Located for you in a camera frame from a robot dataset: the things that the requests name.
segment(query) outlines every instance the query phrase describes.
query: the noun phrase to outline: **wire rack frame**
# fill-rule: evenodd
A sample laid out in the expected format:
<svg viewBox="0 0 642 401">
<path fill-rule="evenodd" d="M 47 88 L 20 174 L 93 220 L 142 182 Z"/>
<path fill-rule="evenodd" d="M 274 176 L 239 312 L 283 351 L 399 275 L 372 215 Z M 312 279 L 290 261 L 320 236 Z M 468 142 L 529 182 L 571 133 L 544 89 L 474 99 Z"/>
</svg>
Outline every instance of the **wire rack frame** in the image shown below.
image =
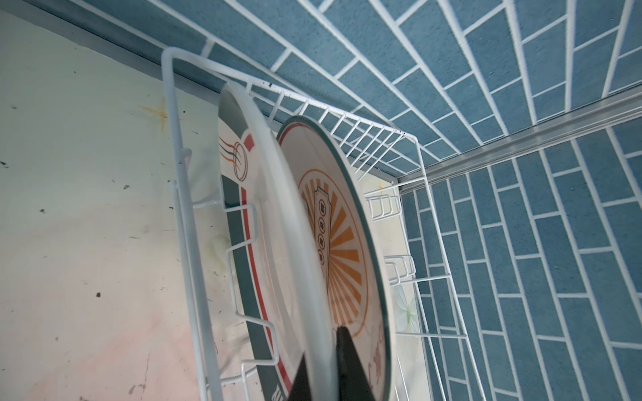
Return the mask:
<svg viewBox="0 0 642 401">
<path fill-rule="evenodd" d="M 162 52 L 162 57 L 161 57 L 162 79 L 163 79 L 165 98 L 167 102 L 169 128 L 171 133 L 171 141 L 173 146 L 174 159 L 176 162 L 176 172 L 177 172 L 177 180 L 172 181 L 171 190 L 172 190 L 172 195 L 175 203 L 174 211 L 175 211 L 175 217 L 176 217 L 176 223 L 177 223 L 178 244 L 180 247 L 180 252 L 182 257 L 182 265 L 183 265 L 184 281 L 185 281 L 186 297 L 187 297 L 187 309 L 188 309 L 190 327 L 192 331 L 193 346 L 195 351 L 196 374 L 198 376 L 197 379 L 198 379 L 198 385 L 199 385 L 200 400 L 201 401 L 207 401 L 210 399 L 212 401 L 222 400 L 223 395 L 221 391 L 221 385 L 226 383 L 231 383 L 231 382 L 242 382 L 244 392 L 245 392 L 245 397 L 246 399 L 249 399 L 248 389 L 247 389 L 247 377 L 256 372 L 257 364 L 274 364 L 276 363 L 275 361 L 278 361 L 279 356 L 276 348 L 276 339 L 274 339 L 274 342 L 273 342 L 273 350 L 274 350 L 273 359 L 264 360 L 264 361 L 256 361 L 256 360 L 243 361 L 241 363 L 240 375 L 234 376 L 234 377 L 228 377 L 228 378 L 220 377 L 220 372 L 218 369 L 218 361 L 216 359 L 216 352 L 214 347 L 214 339 L 213 339 L 212 329 L 211 329 L 211 321 L 209 318 L 209 306 L 207 304 L 207 296 L 205 293 L 205 284 L 204 284 L 203 270 L 202 270 L 202 265 L 200 260 L 200 251 L 198 249 L 198 239 L 197 239 L 197 232 L 196 232 L 196 225 L 195 225 L 195 218 L 194 218 L 194 209 L 197 209 L 200 207 L 206 207 L 209 205 L 221 205 L 221 207 L 224 207 L 224 203 L 222 202 L 221 194 L 220 194 L 221 197 L 219 198 L 213 199 L 210 196 L 210 197 L 207 197 L 208 200 L 204 200 L 200 202 L 194 202 L 191 198 L 189 179 L 187 177 L 187 169 L 189 167 L 189 161 L 191 158 L 191 150 L 183 147 L 182 135 L 180 132 L 180 122 L 178 118 L 178 105 L 177 105 L 177 99 L 176 99 L 176 88 L 174 83 L 174 71 L 173 71 L 174 59 L 183 60 L 185 62 L 193 64 L 194 66 L 199 67 L 225 81 L 235 80 L 235 81 L 240 81 L 241 83 L 244 83 L 247 89 L 247 93 L 250 94 L 255 99 L 255 101 L 256 99 L 258 99 L 265 103 L 271 104 L 272 110 L 270 112 L 270 115 L 267 117 L 268 124 L 274 119 L 278 111 L 283 111 L 290 115 L 304 114 L 307 107 L 310 107 L 310 106 L 317 107 L 323 110 L 321 117 L 318 119 L 320 123 L 323 123 L 325 118 L 328 115 L 334 115 L 335 117 L 338 118 L 338 120 L 334 124 L 333 129 L 330 131 L 330 134 L 337 141 L 340 147 L 342 147 L 342 149 L 344 149 L 344 145 L 346 144 L 349 146 L 349 151 L 346 152 L 344 150 L 347 156 L 352 155 L 353 152 L 355 152 L 355 150 L 358 152 L 357 157 L 351 158 L 352 159 L 351 165 L 355 167 L 357 170 L 363 170 L 363 173 L 359 175 L 358 180 L 363 179 L 367 175 L 367 173 L 372 170 L 372 168 L 375 168 L 377 163 L 381 162 L 384 156 L 388 152 L 398 154 L 400 157 L 405 157 L 409 161 L 412 161 L 406 155 L 401 155 L 396 149 L 393 148 L 393 146 L 401 140 L 410 141 L 415 146 L 415 149 L 417 151 L 417 158 L 419 160 L 419 163 L 415 163 L 415 165 L 418 166 L 419 171 L 422 174 L 420 177 L 414 178 L 413 180 L 405 182 L 404 184 L 408 184 L 411 182 L 424 182 L 424 186 L 426 188 L 426 192 L 428 195 L 428 201 L 432 206 L 434 205 L 433 193 L 432 193 L 431 187 L 428 185 L 428 179 L 426 176 L 426 170 L 424 167 L 423 157 L 422 157 L 422 152 L 425 151 L 425 149 L 422 148 L 417 138 L 412 134 L 383 125 L 381 123 L 377 123 L 375 121 L 368 120 L 364 117 L 360 117 L 350 112 L 346 112 L 344 110 L 333 107 L 331 105 L 327 105 L 315 99 L 307 98 L 291 90 L 285 89 L 278 85 L 274 85 L 273 83 L 270 83 L 264 80 L 260 80 L 256 77 L 242 73 L 240 71 L 227 67 L 226 65 L 219 64 L 217 62 L 214 62 L 202 56 L 190 53 L 186 50 L 179 49 L 177 47 L 169 47 Z M 272 92 L 274 94 L 277 94 L 278 96 L 277 101 L 270 101 L 268 98 L 264 97 L 263 95 L 253 90 L 254 88 L 260 88 L 260 89 Z M 291 111 L 282 106 L 282 101 L 284 98 L 294 99 L 298 102 L 301 102 L 302 104 L 301 106 L 298 107 L 298 109 Z M 351 127 L 349 132 L 344 137 L 338 136 L 336 134 L 337 128 L 342 122 L 346 122 Z M 367 128 L 363 129 L 360 126 L 361 124 L 364 124 L 365 126 L 367 126 Z M 373 129 L 377 131 L 377 133 L 374 135 L 371 133 Z M 349 139 L 353 136 L 355 131 L 358 131 L 359 134 L 356 134 L 356 137 L 350 141 Z M 375 147 L 374 150 L 368 152 L 368 149 L 370 149 L 373 145 Z M 444 260 L 445 274 L 439 275 L 439 276 L 432 276 L 432 277 L 416 278 L 414 277 L 416 274 L 415 264 L 412 259 L 412 256 L 410 255 L 408 238 L 406 235 L 406 227 L 405 227 L 404 218 L 403 218 L 403 210 L 401 208 L 401 202 L 399 202 L 399 195 L 398 193 L 391 197 L 376 195 L 379 192 L 387 191 L 390 189 L 397 190 L 397 188 L 400 185 L 401 184 L 399 183 L 393 183 L 388 187 L 376 189 L 374 191 L 366 192 L 364 194 L 366 196 L 366 199 L 368 200 L 368 203 L 370 205 L 370 211 L 373 214 L 374 218 L 381 220 L 384 218 L 397 217 L 400 219 L 401 226 L 402 226 L 403 239 L 404 239 L 404 243 L 406 245 L 406 250 L 408 254 L 389 255 L 385 257 L 386 265 L 393 266 L 395 271 L 395 277 L 390 278 L 389 281 L 391 286 L 399 286 L 399 285 L 405 285 L 405 284 L 410 284 L 413 286 L 413 292 L 418 301 L 417 303 L 419 304 L 419 310 L 421 312 L 424 330 L 420 330 L 423 332 L 419 332 L 419 333 L 398 332 L 397 335 L 425 337 L 428 339 L 438 338 L 440 339 L 440 341 L 441 339 L 444 339 L 444 338 L 455 338 L 455 339 L 458 339 L 460 342 L 463 341 L 469 353 L 469 357 L 470 357 L 471 364 L 473 366 L 473 371 L 474 371 L 474 376 L 475 376 L 477 386 L 480 390 L 482 399 L 485 401 L 486 398 L 485 398 L 484 390 L 480 380 L 479 371 L 477 369 L 477 365 L 474 360 L 471 343 L 468 337 L 468 331 L 466 330 L 461 307 L 459 304 L 459 299 L 456 295 L 455 284 L 453 282 L 450 265 L 448 263 L 448 259 L 446 255 L 446 249 L 444 246 L 444 242 L 442 240 L 441 229 L 437 219 L 437 213 L 436 213 L 435 207 L 431 207 L 431 215 L 433 217 L 433 222 L 437 230 L 439 248 L 442 254 L 442 258 Z M 388 204 L 390 205 L 389 211 L 386 211 L 384 209 L 383 207 L 384 201 L 387 201 Z M 372 210 L 373 202 L 379 203 L 381 205 L 381 212 L 379 214 L 376 214 L 375 212 L 373 212 Z M 250 206 L 244 205 L 244 207 L 247 207 L 249 209 L 252 208 L 251 205 Z M 237 244 L 232 248 L 230 248 L 227 253 L 229 254 L 229 252 L 233 248 L 236 249 L 240 246 L 244 246 L 248 242 L 254 241 L 254 240 L 256 240 L 255 237 L 248 238 L 243 243 Z M 399 266 L 397 265 L 400 262 L 403 266 L 403 273 L 400 273 Z M 448 286 L 449 294 L 451 298 L 451 306 L 453 308 L 453 312 L 455 312 L 457 316 L 456 326 L 457 326 L 458 334 L 433 334 L 433 333 L 430 333 L 428 330 L 428 322 L 426 319 L 426 314 L 424 312 L 423 304 L 421 302 L 418 283 L 429 282 L 433 280 L 445 280 L 447 282 L 447 286 Z M 269 321 L 260 320 L 257 318 L 251 318 L 250 316 L 242 315 L 237 310 L 236 305 L 233 305 L 233 306 L 235 309 L 234 313 L 240 318 L 243 318 L 244 320 L 247 320 L 247 321 L 253 321 L 254 323 L 263 325 L 265 327 L 272 327 L 272 324 Z M 429 340 L 427 342 L 428 342 L 428 348 L 429 348 L 431 360 L 432 360 L 432 363 L 434 364 L 435 371 L 437 373 L 437 378 L 438 378 L 437 385 L 442 395 L 442 398 L 446 400 L 446 394 L 444 391 L 444 378 L 442 378 L 440 370 L 437 368 L 438 366 L 437 356 L 435 355 L 433 343 L 432 343 L 432 340 Z M 401 372 L 403 387 L 406 393 L 406 397 L 408 398 L 408 389 L 403 376 L 403 371 L 401 370 L 401 362 L 399 360 L 398 355 L 397 355 L 397 362 L 399 363 L 399 369 Z M 246 369 L 246 365 L 248 364 L 254 364 L 255 366 L 249 369 Z M 428 375 L 428 384 L 432 389 L 434 384 L 431 383 L 429 375 Z M 395 394 L 397 396 L 397 399 L 399 400 L 399 389 L 397 389 L 396 386 L 395 386 Z"/>
</svg>

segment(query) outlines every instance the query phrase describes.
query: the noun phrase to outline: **black object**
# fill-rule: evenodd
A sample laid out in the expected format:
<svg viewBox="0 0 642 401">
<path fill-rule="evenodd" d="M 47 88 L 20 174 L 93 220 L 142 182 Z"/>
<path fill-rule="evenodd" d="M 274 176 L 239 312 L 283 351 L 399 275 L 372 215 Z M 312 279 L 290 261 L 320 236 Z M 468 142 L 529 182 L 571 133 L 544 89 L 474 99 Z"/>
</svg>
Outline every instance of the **black object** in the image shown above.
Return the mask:
<svg viewBox="0 0 642 401">
<path fill-rule="evenodd" d="M 357 349 L 346 327 L 336 331 L 336 364 L 339 373 L 339 401 L 374 401 Z M 310 401 L 306 357 L 301 358 L 288 401 Z"/>
</svg>

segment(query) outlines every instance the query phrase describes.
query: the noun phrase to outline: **orange sunburst design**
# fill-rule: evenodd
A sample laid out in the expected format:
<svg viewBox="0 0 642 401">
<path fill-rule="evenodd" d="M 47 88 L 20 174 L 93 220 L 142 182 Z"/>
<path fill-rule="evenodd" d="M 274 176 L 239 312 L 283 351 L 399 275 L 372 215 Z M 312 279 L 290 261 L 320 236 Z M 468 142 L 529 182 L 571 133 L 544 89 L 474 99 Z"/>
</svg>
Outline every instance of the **orange sunburst design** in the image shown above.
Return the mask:
<svg viewBox="0 0 642 401">
<path fill-rule="evenodd" d="M 367 315 L 369 289 L 355 217 L 338 186 L 322 171 L 304 174 L 299 192 L 317 242 L 332 319 L 356 337 Z"/>
</svg>

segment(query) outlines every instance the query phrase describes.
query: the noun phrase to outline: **white wire dish rack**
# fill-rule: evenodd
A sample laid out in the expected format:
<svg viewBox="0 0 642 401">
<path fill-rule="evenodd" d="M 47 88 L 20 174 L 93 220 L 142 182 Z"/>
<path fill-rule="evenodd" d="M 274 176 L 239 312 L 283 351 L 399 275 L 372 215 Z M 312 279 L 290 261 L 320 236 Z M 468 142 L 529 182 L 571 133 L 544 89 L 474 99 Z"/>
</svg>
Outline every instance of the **white wire dish rack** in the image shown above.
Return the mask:
<svg viewBox="0 0 642 401">
<path fill-rule="evenodd" d="M 414 163 L 417 166 L 417 170 L 421 172 L 421 176 L 411 181 L 405 182 L 404 184 L 412 182 L 423 182 L 427 190 L 428 199 L 431 205 L 433 204 L 433 195 L 432 191 L 430 190 L 430 186 L 428 185 L 426 170 L 423 164 L 422 146 L 419 145 L 419 142 L 414 135 L 403 132 L 396 128 L 383 125 L 381 123 L 377 123 L 375 121 L 368 120 L 364 117 L 346 112 L 339 108 L 327 105 L 323 102 L 307 98 L 299 93 L 285 89 L 278 85 L 274 85 L 270 82 L 260 80 L 251 75 L 247 75 L 235 69 L 231 69 L 230 67 L 190 53 L 183 49 L 169 47 L 163 51 L 161 62 L 162 78 L 165 98 L 167 101 L 169 128 L 171 132 L 171 140 L 177 170 L 177 180 L 171 182 L 171 190 L 175 204 L 174 211 L 177 222 L 178 243 L 180 246 L 182 258 L 182 267 L 187 296 L 187 309 L 195 351 L 196 374 L 198 379 L 200 400 L 222 400 L 223 396 L 221 386 L 224 384 L 237 382 L 242 383 L 245 398 L 249 400 L 250 396 L 248 392 L 247 377 L 253 375 L 256 372 L 257 365 L 274 365 L 278 362 L 279 350 L 277 347 L 277 341 L 275 336 L 272 337 L 273 353 L 271 359 L 244 360 L 241 362 L 241 366 L 239 369 L 241 373 L 239 375 L 233 377 L 220 377 L 209 316 L 209 307 L 207 304 L 207 295 L 205 293 L 204 275 L 201 265 L 200 251 L 198 248 L 194 209 L 201 207 L 222 207 L 223 211 L 225 212 L 232 212 L 239 209 L 249 209 L 249 211 L 251 211 L 251 218 L 256 218 L 256 213 L 253 212 L 254 206 L 251 204 L 226 209 L 224 206 L 224 202 L 222 202 L 220 196 L 215 196 L 214 198 L 208 197 L 209 200 L 196 203 L 192 200 L 190 193 L 190 184 L 187 178 L 187 169 L 189 167 L 189 160 L 191 158 L 191 150 L 183 147 L 183 141 L 180 132 L 173 73 L 174 59 L 183 60 L 185 62 L 193 64 L 194 66 L 199 67 L 224 81 L 234 80 L 244 84 L 247 89 L 247 93 L 253 99 L 255 99 L 255 101 L 258 99 L 266 104 L 269 104 L 272 107 L 272 110 L 267 117 L 268 124 L 272 122 L 278 112 L 285 113 L 286 115 L 297 115 L 304 114 L 308 107 L 315 107 L 319 110 L 322 110 L 322 114 L 318 119 L 319 122 L 327 122 L 326 119 L 329 118 L 329 116 L 333 116 L 332 120 L 336 120 L 336 122 L 334 123 L 333 128 L 330 130 L 330 134 L 337 140 L 342 149 L 346 148 L 345 145 L 349 147 L 349 150 L 346 152 L 347 155 L 353 155 L 355 153 L 357 154 L 356 157 L 352 156 L 350 159 L 351 165 L 353 167 L 355 167 L 358 171 L 363 171 L 363 173 L 357 178 L 359 181 L 366 177 L 367 173 L 370 172 L 372 168 L 377 165 L 377 163 L 385 163 L 384 160 L 386 159 L 386 154 L 392 152 L 395 153 L 395 157 L 404 157 L 405 159 Z M 276 98 L 276 100 L 272 101 L 268 97 L 266 97 L 265 94 L 267 92 L 274 94 L 275 96 L 271 97 Z M 296 110 L 288 110 L 283 105 L 284 99 L 294 100 L 297 102 L 297 104 L 299 104 L 299 106 Z M 343 123 L 347 124 L 350 128 L 347 134 L 344 137 L 341 137 L 338 135 L 337 129 Z M 419 163 L 414 162 L 407 155 L 403 155 L 396 149 L 393 149 L 393 146 L 399 141 L 410 141 L 415 146 Z M 446 251 L 444 248 L 444 243 L 442 241 L 437 215 L 435 214 L 435 208 L 431 208 L 431 214 L 434 220 L 435 228 L 437 229 L 440 251 L 444 260 L 445 274 L 432 277 L 416 278 L 415 263 L 412 259 L 412 256 L 410 255 L 408 238 L 406 236 L 404 225 L 403 210 L 401 207 L 401 199 L 397 191 L 397 188 L 399 186 L 400 184 L 398 183 L 391 183 L 391 186 L 376 189 L 364 194 L 374 221 L 381 221 L 388 218 L 397 218 L 400 220 L 402 226 L 403 241 L 406 246 L 406 253 L 404 255 L 385 256 L 386 265 L 390 268 L 390 271 L 394 272 L 392 277 L 389 278 L 389 281 L 391 286 L 412 286 L 412 291 L 417 301 L 425 332 L 398 332 L 397 335 L 427 338 L 455 338 L 463 341 L 465 343 L 465 348 L 469 352 L 477 386 L 480 389 L 481 396 L 485 401 L 486 398 L 483 393 L 483 387 L 481 385 L 479 372 L 474 361 L 471 343 L 468 338 L 464 319 L 462 317 L 460 304 L 456 296 L 455 285 L 453 283 L 450 266 L 446 257 Z M 383 191 L 389 190 L 393 190 L 394 194 L 379 194 Z M 270 323 L 269 321 L 245 316 L 238 311 L 236 305 L 236 296 L 234 294 L 234 284 L 231 279 L 232 274 L 229 274 L 232 269 L 229 260 L 229 253 L 235 249 L 246 246 L 256 239 L 256 234 L 252 234 L 251 238 L 248 238 L 246 241 L 232 246 L 226 252 L 225 262 L 228 269 L 232 307 L 234 308 L 234 313 L 239 318 L 260 324 L 264 327 L 270 327 L 272 328 L 271 331 L 275 332 L 272 323 Z M 432 334 L 428 332 L 428 323 L 426 321 L 426 315 L 424 313 L 424 307 L 421 302 L 419 287 L 417 283 L 429 280 L 445 280 L 447 282 L 449 294 L 451 297 L 451 306 L 455 310 L 457 315 L 457 334 Z M 432 362 L 434 364 L 438 378 L 438 383 L 431 383 L 430 380 L 428 380 L 428 384 L 429 386 L 438 386 L 438 389 L 435 388 L 434 390 L 440 392 L 442 398 L 445 400 L 446 395 L 444 393 L 444 378 L 441 376 L 440 370 L 437 368 L 438 362 L 435 355 L 435 350 L 433 349 L 433 343 L 432 341 L 427 341 L 426 343 L 428 344 L 428 352 L 430 354 L 429 359 L 431 360 L 427 362 Z M 401 369 L 399 356 L 397 356 L 397 363 L 399 364 L 399 368 Z M 403 389 L 397 389 L 395 387 L 395 394 L 398 400 L 400 391 L 403 392 L 404 390 L 406 390 L 406 397 L 408 394 L 403 371 L 401 371 L 401 382 L 403 385 Z"/>
</svg>

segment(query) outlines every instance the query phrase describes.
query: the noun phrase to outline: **plate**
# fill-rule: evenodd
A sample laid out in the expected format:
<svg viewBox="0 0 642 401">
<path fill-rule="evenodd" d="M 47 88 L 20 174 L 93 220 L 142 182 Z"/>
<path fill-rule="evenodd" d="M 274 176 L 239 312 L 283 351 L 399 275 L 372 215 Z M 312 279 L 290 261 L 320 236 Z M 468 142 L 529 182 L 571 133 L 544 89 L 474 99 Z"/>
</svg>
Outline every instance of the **plate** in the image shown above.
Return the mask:
<svg viewBox="0 0 642 401">
<path fill-rule="evenodd" d="M 277 141 L 316 241 L 333 327 L 348 328 L 375 399 L 387 400 L 394 355 L 390 288 L 363 196 L 343 153 L 316 121 L 290 118 Z"/>
<path fill-rule="evenodd" d="M 305 350 L 313 396 L 336 399 L 329 308 L 294 179 L 265 117 L 243 87 L 224 86 L 218 115 L 225 207 L 253 205 L 227 213 L 233 246 L 254 239 L 232 251 L 243 313 L 275 328 L 273 333 L 248 322 L 252 351 L 256 359 L 271 359 L 275 340 L 280 355 L 275 366 L 257 368 L 263 395 L 270 401 L 287 398 Z"/>
</svg>

